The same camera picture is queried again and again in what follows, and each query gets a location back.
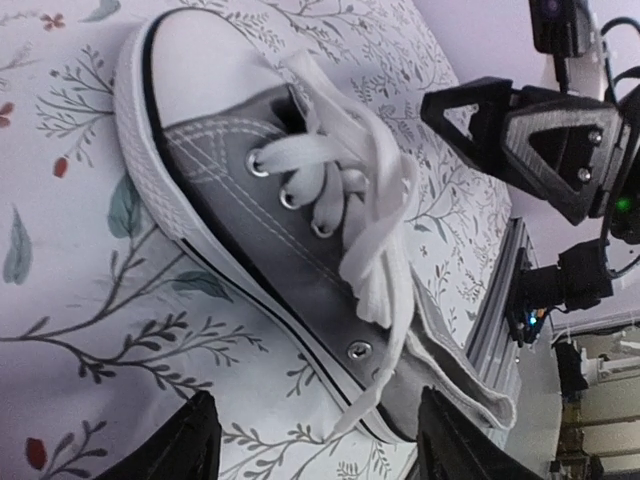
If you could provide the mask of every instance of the camera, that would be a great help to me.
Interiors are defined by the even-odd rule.
[[[562,17],[562,0],[541,0],[540,11],[547,20],[558,20]]]
[[[591,47],[587,0],[529,0],[533,43],[540,53],[576,58]]]

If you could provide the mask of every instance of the floral bedsheet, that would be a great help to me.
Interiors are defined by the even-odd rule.
[[[0,478],[91,478],[209,389],[221,478],[397,479],[413,445],[358,432],[285,335],[198,269],[125,174],[112,95],[118,48],[180,6],[219,12],[279,65],[308,48],[421,165],[407,219],[423,281],[462,345],[509,213],[418,118],[455,77],[408,0],[0,0]]]

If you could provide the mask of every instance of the high-top sneaker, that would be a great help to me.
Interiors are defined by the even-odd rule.
[[[414,441],[425,386],[510,428],[515,406],[477,380],[409,261],[415,160],[310,54],[284,65],[296,86],[206,10],[128,39],[116,119],[152,216],[290,335],[345,411],[333,434]]]

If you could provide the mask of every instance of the cable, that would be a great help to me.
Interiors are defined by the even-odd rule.
[[[569,310],[565,309],[565,308],[560,308],[560,307],[553,307],[551,308],[551,310],[549,310],[549,313],[551,312],[560,312],[560,313],[564,313],[565,315],[567,313],[571,313]]]
[[[612,20],[609,20],[600,30],[600,35],[603,38],[603,45],[605,51],[605,71],[607,75],[607,82],[609,83],[609,90],[607,91],[607,100],[616,106],[619,105],[618,100],[616,98],[615,88],[617,83],[625,77],[625,73],[632,71],[633,69],[627,70],[627,72],[619,75],[614,78],[613,69],[611,68],[610,55],[607,48],[607,43],[604,41],[604,37],[611,32],[616,27],[621,25],[628,25],[633,27],[638,35],[640,35],[640,22],[631,17],[617,17]],[[598,241],[598,249],[600,252],[600,265],[607,275],[607,277],[611,280],[615,280],[621,278],[622,276],[629,273],[631,270],[640,265],[640,255],[636,257],[634,261],[629,263],[622,270],[612,270],[609,268],[607,261],[607,245],[609,233],[611,231],[611,223],[613,222],[613,215],[615,213],[616,202],[618,201],[618,197],[622,193],[624,188],[624,184],[627,181],[627,177],[631,171],[631,167],[633,166],[633,162],[636,157],[636,153],[638,150],[638,142],[639,142],[640,132],[638,132],[638,127],[632,126],[632,131],[629,138],[629,144],[627,146],[627,151],[625,152],[625,156],[622,160],[622,165],[620,166],[620,171],[616,178],[616,181],[611,189],[611,194],[609,196],[609,201],[607,202],[607,206],[605,209],[604,218],[602,221],[602,228],[600,230],[600,238]]]
[[[567,326],[567,328],[565,328],[562,332],[558,332],[556,334],[555,337],[553,337],[551,339],[551,347],[555,347],[556,344],[558,344],[560,342],[560,340],[563,340],[564,338],[567,338],[567,343],[571,343],[571,326]]]
[[[556,71],[556,80],[558,81],[558,85],[560,85],[560,92],[569,93],[569,68],[567,67],[567,59],[563,57],[559,57],[558,55],[553,56],[553,66]]]
[[[617,17],[612,20],[609,20],[607,23],[604,24],[604,26],[600,29],[600,36],[604,39],[607,33],[609,33],[611,30],[621,25],[628,25],[630,27],[635,28],[636,32],[638,32],[638,35],[640,35],[640,22],[638,22],[636,19],[631,17]],[[604,56],[605,73],[607,75],[607,83],[609,83],[609,90],[607,90],[607,101],[617,105],[618,100],[616,98],[615,89],[616,89],[616,84],[619,80],[615,79],[613,76],[613,69],[611,68],[611,59],[610,59],[610,54],[607,48],[607,43],[603,42],[603,44],[604,44],[604,52],[605,52],[605,56]]]
[[[609,20],[604,26],[600,29],[600,34],[604,37],[607,33],[613,30],[620,25],[629,25],[636,29],[636,32],[640,34],[640,22],[635,18],[631,17],[616,17],[614,19]]]

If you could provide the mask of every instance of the metal eyelet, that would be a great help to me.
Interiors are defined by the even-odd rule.
[[[280,203],[287,210],[298,210],[300,208],[300,205],[293,203],[293,195],[287,193],[284,188],[280,190]]]
[[[258,162],[259,153],[260,153],[260,149],[258,148],[249,150],[249,153],[247,155],[247,162],[246,162],[247,170],[249,170],[249,173],[255,177],[268,177],[269,172],[265,172],[258,168],[257,162]]]
[[[347,348],[347,355],[351,360],[364,360],[370,357],[372,353],[373,347],[371,344],[362,340],[356,340]]]
[[[325,230],[325,227],[316,225],[315,223],[311,223],[311,230],[313,230],[313,233],[315,233],[315,235],[318,238],[329,238],[333,235],[333,231],[332,230]]]

